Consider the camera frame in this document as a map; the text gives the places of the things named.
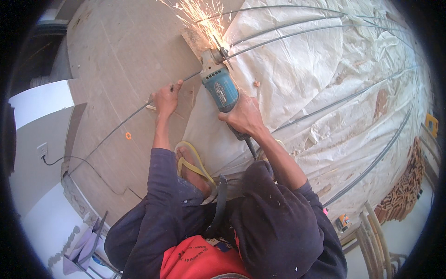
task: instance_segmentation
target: man's right hand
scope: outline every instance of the man's right hand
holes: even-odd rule
[[[266,130],[257,99],[244,93],[239,95],[238,102],[230,112],[219,113],[219,119],[237,131],[249,134],[254,139]]]

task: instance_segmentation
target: blue angle grinder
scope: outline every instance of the blue angle grinder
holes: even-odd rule
[[[200,76],[204,87],[214,98],[219,111],[230,112],[239,100],[239,91],[229,75],[227,66],[223,64],[223,61],[226,60],[233,69],[228,60],[227,51],[220,46],[217,39],[215,41],[219,47],[218,49],[207,49],[201,54],[203,70],[200,72]],[[238,132],[229,124],[228,126],[239,141],[246,141],[252,156],[256,159],[256,151],[252,145],[251,136]]]

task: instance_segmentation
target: purple cloth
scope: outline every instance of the purple cloth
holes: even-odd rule
[[[290,191],[281,181],[276,185],[272,173],[264,161],[246,170],[244,197],[227,202],[214,237],[235,247],[236,231],[253,278],[346,278],[340,241],[310,184]],[[206,230],[215,203],[186,206],[185,196],[195,204],[203,199],[177,177],[173,152],[152,149],[147,196],[112,226],[104,244],[123,278],[159,278],[164,252]]]

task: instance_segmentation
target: white plastic sheet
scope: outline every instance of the white plastic sheet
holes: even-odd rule
[[[302,30],[340,24],[372,25],[355,15],[389,16],[404,24],[393,6],[381,1],[246,0],[242,8],[278,4],[330,8],[349,15],[269,32],[234,46],[230,54]],[[305,8],[240,12],[225,36],[234,42],[274,26],[332,15],[336,14]],[[405,30],[388,21],[366,20]],[[315,192],[331,187],[321,197],[322,202],[370,165],[413,107],[406,127],[384,159],[330,206],[332,220],[347,213],[355,221],[366,200],[371,205],[379,203],[405,169],[409,147],[419,134],[430,96],[429,69],[410,30],[405,31],[409,33],[372,27],[330,28],[279,40],[231,58],[233,79],[258,99],[264,123],[271,132],[378,83],[356,98],[273,133],[285,143]],[[399,75],[386,80],[399,71]],[[254,81],[260,82],[258,88],[253,86]],[[217,115],[215,103],[202,86],[183,140],[196,147],[212,176],[240,173],[252,163],[252,156]]]

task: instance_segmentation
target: man's left hand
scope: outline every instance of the man's left hand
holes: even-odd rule
[[[160,88],[157,92],[152,93],[155,107],[157,108],[158,117],[168,118],[172,115],[178,105],[178,92],[183,84],[182,80],[179,80],[176,84],[168,84]]]

